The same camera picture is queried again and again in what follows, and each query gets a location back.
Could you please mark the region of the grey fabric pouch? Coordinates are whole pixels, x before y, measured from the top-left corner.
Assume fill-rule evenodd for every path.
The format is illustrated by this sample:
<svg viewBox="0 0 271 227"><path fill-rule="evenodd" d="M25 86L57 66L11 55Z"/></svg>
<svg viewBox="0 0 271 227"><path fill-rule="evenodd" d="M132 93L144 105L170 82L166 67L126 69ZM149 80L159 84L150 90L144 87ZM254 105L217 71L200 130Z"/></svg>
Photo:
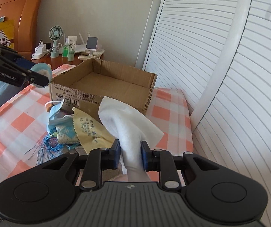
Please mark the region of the grey fabric pouch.
<svg viewBox="0 0 271 227"><path fill-rule="evenodd" d="M78 166L80 169L82 169L80 165L80 158L78 158ZM122 169L120 168L120 161L119 161L119 165L116 170L104 170L102 172L102 182L112 180L113 178L120 175L122 175Z"/></svg>

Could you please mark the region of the yellow cleaning cloth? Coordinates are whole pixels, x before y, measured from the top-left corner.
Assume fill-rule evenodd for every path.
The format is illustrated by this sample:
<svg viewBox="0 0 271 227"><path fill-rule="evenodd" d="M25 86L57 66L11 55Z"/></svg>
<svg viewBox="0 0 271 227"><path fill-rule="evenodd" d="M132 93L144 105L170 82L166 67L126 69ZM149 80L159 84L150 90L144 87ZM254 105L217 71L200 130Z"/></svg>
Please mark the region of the yellow cleaning cloth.
<svg viewBox="0 0 271 227"><path fill-rule="evenodd" d="M101 123L75 107L72 110L74 130L86 154L94 149L112 147L115 137Z"/></svg>

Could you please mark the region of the blue round plush toy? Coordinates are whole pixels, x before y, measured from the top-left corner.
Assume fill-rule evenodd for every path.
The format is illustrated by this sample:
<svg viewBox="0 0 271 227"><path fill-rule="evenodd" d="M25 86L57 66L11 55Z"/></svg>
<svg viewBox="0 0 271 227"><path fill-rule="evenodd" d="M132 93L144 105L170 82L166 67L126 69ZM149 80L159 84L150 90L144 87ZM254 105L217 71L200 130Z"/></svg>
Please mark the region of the blue round plush toy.
<svg viewBox="0 0 271 227"><path fill-rule="evenodd" d="M50 64L46 64L46 63L37 63L37 64L34 64L32 67L31 67L31 71L33 72L37 72L39 73L40 75L44 75L45 77L48 78L48 83L41 86L41 85L37 85L37 84L33 84L35 87L38 87L38 88L44 88L46 87L51 79L52 79L52 70L51 70L51 65Z"/></svg>

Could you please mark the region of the white cloth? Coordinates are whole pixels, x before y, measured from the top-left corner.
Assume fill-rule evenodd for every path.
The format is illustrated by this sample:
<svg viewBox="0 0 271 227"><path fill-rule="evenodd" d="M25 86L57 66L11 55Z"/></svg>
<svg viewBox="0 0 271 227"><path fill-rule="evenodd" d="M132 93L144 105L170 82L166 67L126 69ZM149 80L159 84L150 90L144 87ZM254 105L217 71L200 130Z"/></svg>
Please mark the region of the white cloth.
<svg viewBox="0 0 271 227"><path fill-rule="evenodd" d="M164 133L137 109L119 100L103 97L99 119L106 130L120 142L123 165L131 182L151 181L144 171L141 142L155 148Z"/></svg>

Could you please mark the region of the blue tasselled sachet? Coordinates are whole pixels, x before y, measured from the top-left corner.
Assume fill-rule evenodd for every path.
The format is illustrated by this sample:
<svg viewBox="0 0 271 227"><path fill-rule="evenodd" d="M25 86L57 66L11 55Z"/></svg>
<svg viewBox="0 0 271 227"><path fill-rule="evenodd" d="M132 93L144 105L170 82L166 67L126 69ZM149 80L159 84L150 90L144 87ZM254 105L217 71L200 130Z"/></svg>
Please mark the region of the blue tasselled sachet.
<svg viewBox="0 0 271 227"><path fill-rule="evenodd" d="M31 160L36 155L36 165L40 165L80 145L77 134L72 126L56 125L49 130L39 143L29 149L25 154L30 153L28 160Z"/></svg>

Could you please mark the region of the blue face mask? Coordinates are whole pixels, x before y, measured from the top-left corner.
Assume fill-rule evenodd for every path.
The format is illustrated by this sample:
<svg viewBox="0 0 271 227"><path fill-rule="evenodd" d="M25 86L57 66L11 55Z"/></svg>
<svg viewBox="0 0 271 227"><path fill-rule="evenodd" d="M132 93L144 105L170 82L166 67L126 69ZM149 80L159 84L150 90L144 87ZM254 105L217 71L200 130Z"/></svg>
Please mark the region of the blue face mask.
<svg viewBox="0 0 271 227"><path fill-rule="evenodd" d="M48 134L53 134L56 130L56 126L65 124L72 125L72 115L62 110L64 100L48 101L45 107L47 108L49 105L51 105L51 107L47 121Z"/></svg>

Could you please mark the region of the wooden bed headboard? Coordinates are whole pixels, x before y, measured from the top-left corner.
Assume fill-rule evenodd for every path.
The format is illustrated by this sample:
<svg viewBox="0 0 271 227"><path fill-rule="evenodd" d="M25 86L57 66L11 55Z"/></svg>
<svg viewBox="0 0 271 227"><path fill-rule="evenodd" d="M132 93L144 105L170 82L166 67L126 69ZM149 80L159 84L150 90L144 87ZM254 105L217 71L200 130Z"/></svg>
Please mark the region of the wooden bed headboard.
<svg viewBox="0 0 271 227"><path fill-rule="evenodd" d="M0 0L0 17L14 21L14 50L30 59L37 38L41 0Z"/></svg>

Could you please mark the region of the white power strip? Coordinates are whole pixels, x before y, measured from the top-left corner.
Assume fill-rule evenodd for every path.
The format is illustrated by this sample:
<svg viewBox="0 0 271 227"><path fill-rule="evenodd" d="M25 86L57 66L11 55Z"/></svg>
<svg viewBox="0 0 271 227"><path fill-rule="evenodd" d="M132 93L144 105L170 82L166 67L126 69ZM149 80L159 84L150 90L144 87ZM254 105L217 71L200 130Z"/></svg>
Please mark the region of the white power strip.
<svg viewBox="0 0 271 227"><path fill-rule="evenodd" d="M31 59L41 59L48 53L49 50L46 48L46 45L40 44L35 48L35 52L31 55Z"/></svg>

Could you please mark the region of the wooden nightstand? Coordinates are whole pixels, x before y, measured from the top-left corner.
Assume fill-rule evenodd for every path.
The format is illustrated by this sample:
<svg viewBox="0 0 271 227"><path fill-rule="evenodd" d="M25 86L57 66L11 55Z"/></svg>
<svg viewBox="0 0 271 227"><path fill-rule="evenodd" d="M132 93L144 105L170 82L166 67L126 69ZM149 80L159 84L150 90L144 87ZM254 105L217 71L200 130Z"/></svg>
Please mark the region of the wooden nightstand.
<svg viewBox="0 0 271 227"><path fill-rule="evenodd" d="M79 65L82 61L78 59L79 55L82 55L81 53L75 53L74 54L74 60L68 61L67 58L63 58L61 55L57 58L51 58L50 54L46 54L41 59L34 59L33 63L46 63L48 65L51 65L51 69L55 70L56 68L62 66L63 64L69 64L69 65Z"/></svg>

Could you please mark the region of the checkered orange white tablecloth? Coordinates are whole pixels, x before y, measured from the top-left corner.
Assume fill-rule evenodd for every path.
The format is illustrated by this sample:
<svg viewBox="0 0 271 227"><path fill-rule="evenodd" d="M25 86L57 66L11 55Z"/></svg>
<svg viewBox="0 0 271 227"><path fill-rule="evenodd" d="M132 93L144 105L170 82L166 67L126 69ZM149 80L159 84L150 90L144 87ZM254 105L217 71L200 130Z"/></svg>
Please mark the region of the checkered orange white tablecloth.
<svg viewBox="0 0 271 227"><path fill-rule="evenodd" d="M36 165L49 100L47 87L29 85L0 107L0 182ZM146 116L164 133L157 148L173 155L193 151L189 111L180 90L154 88Z"/></svg>

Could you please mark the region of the green mini desk fan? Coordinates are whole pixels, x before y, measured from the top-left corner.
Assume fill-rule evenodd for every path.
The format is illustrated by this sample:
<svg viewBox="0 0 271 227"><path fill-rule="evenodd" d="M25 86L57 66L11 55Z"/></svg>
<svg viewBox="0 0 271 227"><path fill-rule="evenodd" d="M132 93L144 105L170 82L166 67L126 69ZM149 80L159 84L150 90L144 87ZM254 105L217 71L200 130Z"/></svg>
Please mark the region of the green mini desk fan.
<svg viewBox="0 0 271 227"><path fill-rule="evenodd" d="M49 30L49 38L53 42L53 45L51 47L50 57L51 58L57 58L59 56L59 40L64 35L64 30L61 26L55 25Z"/></svg>

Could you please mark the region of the brown cardboard box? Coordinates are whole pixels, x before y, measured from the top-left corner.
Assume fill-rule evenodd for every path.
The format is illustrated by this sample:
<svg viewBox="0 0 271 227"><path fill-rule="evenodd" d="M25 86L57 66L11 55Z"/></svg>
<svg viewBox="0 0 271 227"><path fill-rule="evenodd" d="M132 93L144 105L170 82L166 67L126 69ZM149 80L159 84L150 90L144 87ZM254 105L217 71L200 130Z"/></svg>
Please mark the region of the brown cardboard box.
<svg viewBox="0 0 271 227"><path fill-rule="evenodd" d="M61 109L82 110L96 120L103 97L107 96L146 114L157 75L122 63L87 59L53 77L49 84L51 100L61 101Z"/></svg>

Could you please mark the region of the white remote control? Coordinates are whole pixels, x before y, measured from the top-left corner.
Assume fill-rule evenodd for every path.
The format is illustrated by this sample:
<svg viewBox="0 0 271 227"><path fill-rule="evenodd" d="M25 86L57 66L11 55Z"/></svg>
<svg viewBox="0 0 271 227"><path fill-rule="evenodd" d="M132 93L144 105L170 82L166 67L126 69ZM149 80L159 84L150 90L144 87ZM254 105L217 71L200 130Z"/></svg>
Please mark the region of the white remote control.
<svg viewBox="0 0 271 227"><path fill-rule="evenodd" d="M78 59L79 60L82 60L82 61L85 61L85 60L87 60L87 59L101 59L101 57L100 56L94 56L94 55L79 55L78 56Z"/></svg>

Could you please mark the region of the phone on white stand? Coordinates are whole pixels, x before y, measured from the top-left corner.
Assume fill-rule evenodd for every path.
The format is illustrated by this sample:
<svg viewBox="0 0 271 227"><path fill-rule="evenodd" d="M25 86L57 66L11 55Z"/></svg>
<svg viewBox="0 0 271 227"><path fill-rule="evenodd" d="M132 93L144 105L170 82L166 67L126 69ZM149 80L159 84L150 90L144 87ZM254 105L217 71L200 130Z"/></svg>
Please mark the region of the phone on white stand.
<svg viewBox="0 0 271 227"><path fill-rule="evenodd" d="M98 38L87 33L86 50L89 51L89 56L93 56L97 50Z"/></svg>

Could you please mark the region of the white louvered closet doors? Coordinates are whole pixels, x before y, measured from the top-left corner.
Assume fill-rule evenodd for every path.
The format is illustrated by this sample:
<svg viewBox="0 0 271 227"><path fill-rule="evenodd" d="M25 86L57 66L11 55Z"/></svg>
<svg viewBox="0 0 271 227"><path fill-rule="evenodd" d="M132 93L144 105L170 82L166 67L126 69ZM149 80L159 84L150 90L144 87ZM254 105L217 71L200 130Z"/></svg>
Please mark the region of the white louvered closet doors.
<svg viewBox="0 0 271 227"><path fill-rule="evenodd" d="M183 92L197 154L264 186L271 226L271 0L161 0L143 68Z"/></svg>

